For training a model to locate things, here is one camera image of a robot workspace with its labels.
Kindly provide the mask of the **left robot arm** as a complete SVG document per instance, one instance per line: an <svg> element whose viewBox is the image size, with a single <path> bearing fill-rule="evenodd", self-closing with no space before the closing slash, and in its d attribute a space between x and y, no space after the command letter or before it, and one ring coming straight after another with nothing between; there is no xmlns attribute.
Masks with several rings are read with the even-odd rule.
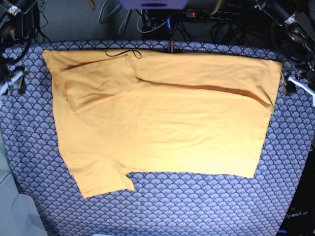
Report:
<svg viewBox="0 0 315 236"><path fill-rule="evenodd" d="M297 69L282 75L283 92L290 96L302 88L315 95L315 21L306 0L255 0L254 7L272 19L273 47Z"/></svg>

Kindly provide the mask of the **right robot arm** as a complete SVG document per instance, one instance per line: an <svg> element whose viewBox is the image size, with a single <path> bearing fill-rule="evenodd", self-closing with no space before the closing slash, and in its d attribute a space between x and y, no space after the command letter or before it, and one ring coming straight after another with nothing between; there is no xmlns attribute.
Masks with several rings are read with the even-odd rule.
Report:
<svg viewBox="0 0 315 236"><path fill-rule="evenodd" d="M27 54L36 33L39 22L33 11L37 8L35 0L2 0L0 2L0 94L9 91L25 93L24 66L17 66ZM16 44L24 44L25 48L16 57L5 57L5 49Z"/></svg>

